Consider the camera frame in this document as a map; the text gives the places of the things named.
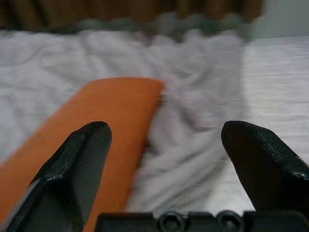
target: bed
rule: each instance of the bed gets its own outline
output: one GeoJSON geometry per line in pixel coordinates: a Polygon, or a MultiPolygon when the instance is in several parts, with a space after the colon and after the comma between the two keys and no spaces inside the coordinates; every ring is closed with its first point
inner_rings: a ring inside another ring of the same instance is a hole
{"type": "MultiPolygon", "coordinates": [[[[146,38],[143,38],[139,33],[107,31],[86,31],[77,36],[14,32],[3,33],[1,40],[0,106],[3,109],[1,111],[1,161],[8,158],[11,152],[37,126],[90,80],[120,75],[160,76],[166,78],[165,81],[169,81],[168,86],[172,88],[170,93],[173,93],[173,87],[179,87],[177,85],[181,80],[179,77],[185,78],[187,75],[187,73],[180,71],[190,72],[190,75],[195,77],[197,74],[207,73],[205,72],[205,64],[210,60],[208,56],[203,57],[197,53],[197,56],[191,56],[191,62],[184,62],[181,60],[181,54],[188,50],[197,52],[200,50],[200,46],[205,45],[206,40],[207,49],[214,48],[217,41],[220,41],[220,46],[225,43],[226,46],[232,45],[234,49],[230,50],[230,55],[235,55],[233,51],[240,54],[238,49],[243,45],[242,40],[233,32],[224,32],[217,37],[205,38],[196,30],[187,33],[182,46],[165,36],[157,36],[152,45],[148,46],[144,43],[146,38]],[[96,48],[96,53],[91,51],[91,46],[87,47],[89,50],[84,50],[81,47],[81,44],[85,45],[85,41],[96,48]],[[112,50],[103,49],[100,53],[100,44],[106,43],[112,45],[112,50]],[[100,57],[100,54],[104,53],[109,54],[108,60],[100,57]],[[117,60],[119,54],[122,55],[122,58],[117,60]],[[159,55],[173,61],[169,64],[170,69],[164,66],[163,62],[158,63],[161,60],[158,58],[159,55]],[[127,59],[128,56],[134,57],[134,59],[127,59]],[[185,65],[183,69],[179,69],[178,66],[181,62],[185,65]]],[[[227,118],[221,118],[220,122],[216,124],[216,131],[220,131],[224,120],[245,119],[273,130],[291,149],[308,162],[307,140],[309,134],[306,130],[309,122],[306,110],[309,104],[307,93],[309,69],[306,65],[309,59],[308,48],[308,37],[265,39],[245,45],[242,58],[243,68],[236,69],[235,72],[231,72],[233,69],[229,69],[225,75],[233,78],[233,81],[228,82],[227,79],[224,79],[224,82],[226,85],[229,84],[230,89],[233,87],[234,92],[238,92],[238,94],[226,93],[226,96],[239,97],[234,102],[235,105],[229,107],[229,102],[228,105],[225,105],[225,109],[235,107],[237,110],[242,109],[241,105],[244,103],[242,97],[244,96],[246,101],[244,112],[246,114],[229,112],[227,118]],[[237,76],[239,71],[242,71],[243,80],[237,76]]],[[[197,96],[198,92],[192,94],[191,91],[187,91],[186,93],[189,98],[197,96]]],[[[191,102],[200,103],[194,99],[191,99],[191,102]]],[[[188,105],[190,107],[186,110],[191,116],[198,116],[200,112],[196,111],[196,108],[192,108],[194,104],[188,105]]],[[[216,105],[217,103],[207,102],[207,107],[216,105]]],[[[213,123],[209,119],[216,116],[211,115],[215,110],[212,108],[203,112],[207,116],[202,118],[206,119],[205,125],[213,123]]],[[[174,117],[177,117],[177,114],[171,109],[166,113],[174,114],[174,117]]],[[[156,117],[157,119],[154,120],[157,120],[157,129],[160,130],[160,116],[156,115],[156,117]]],[[[174,126],[175,129],[183,130],[182,126],[174,126]]],[[[151,136],[158,133],[154,128],[150,132],[150,140],[151,136]]],[[[140,199],[140,196],[143,195],[140,192],[141,189],[145,191],[149,187],[140,189],[138,185],[140,180],[143,181],[143,178],[147,180],[148,167],[155,167],[156,161],[152,159],[153,157],[150,157],[149,154],[147,156],[146,153],[143,161],[146,169],[142,170],[140,177],[137,178],[137,187],[132,194],[128,210],[142,210],[140,206],[142,201],[137,201],[136,198],[140,199]]],[[[206,168],[208,169],[204,174],[207,178],[200,179],[200,182],[193,178],[194,185],[189,185],[189,190],[186,191],[190,192],[189,195],[184,194],[184,198],[176,199],[175,202],[168,204],[168,208],[162,206],[162,202],[165,202],[166,199],[154,197],[143,210],[153,210],[160,213],[174,208],[180,211],[207,210],[217,213],[228,208],[241,213],[243,210],[253,209],[231,162],[225,159],[224,155],[213,159],[212,165],[206,168]]]]}
{"type": "MultiPolygon", "coordinates": [[[[241,214],[253,209],[226,157],[220,131],[227,120],[247,120],[273,130],[309,161],[309,38],[245,43],[236,31],[219,32],[226,26],[214,24],[213,19],[222,18],[226,12],[221,7],[215,11],[214,2],[208,1],[205,8],[212,20],[198,27],[206,25],[209,29],[212,25],[215,35],[188,30],[192,24],[196,26],[194,16],[164,26],[165,33],[159,35],[154,35],[153,24],[147,24],[147,35],[136,30],[83,30],[71,35],[1,31],[0,162],[89,81],[117,76],[155,77],[166,82],[166,89],[153,118],[148,135],[151,146],[145,151],[127,211],[217,213],[232,209],[241,214]]],[[[262,1],[241,2],[250,3],[242,4],[247,21],[260,15],[261,5],[252,11],[251,4],[256,6],[262,1]]],[[[41,1],[41,7],[47,7],[46,3],[41,1]]],[[[183,17],[195,12],[196,6],[188,1],[177,3],[168,9],[176,9],[183,17]]],[[[42,14],[39,10],[35,14],[39,20],[31,24],[33,18],[28,16],[33,9],[16,17],[23,6],[15,7],[16,11],[6,14],[10,20],[4,22],[15,23],[15,29],[45,26],[43,30],[55,32],[48,27],[63,26],[84,15],[79,12],[81,15],[59,18],[53,11],[42,14]]],[[[233,5],[229,10],[239,13],[240,8],[233,5]]],[[[162,12],[150,17],[135,13],[126,12],[126,16],[148,22],[162,12]]],[[[106,15],[95,17],[106,19],[106,15]]],[[[162,24],[160,20],[157,23],[159,27],[162,24]]],[[[98,27],[111,29],[110,25],[98,27]]],[[[115,25],[116,29],[127,27],[126,23],[115,25]]],[[[75,25],[56,32],[76,30],[80,27],[75,25]]]]}

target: orange pillow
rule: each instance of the orange pillow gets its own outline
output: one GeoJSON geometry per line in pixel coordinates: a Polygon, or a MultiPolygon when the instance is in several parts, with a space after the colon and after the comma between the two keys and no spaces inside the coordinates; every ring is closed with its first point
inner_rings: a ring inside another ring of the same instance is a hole
{"type": "Polygon", "coordinates": [[[1,167],[0,223],[68,135],[91,121],[109,124],[112,146],[84,231],[94,231],[101,212],[123,211],[162,89],[160,81],[133,77],[104,79],[86,85],[1,167]]]}

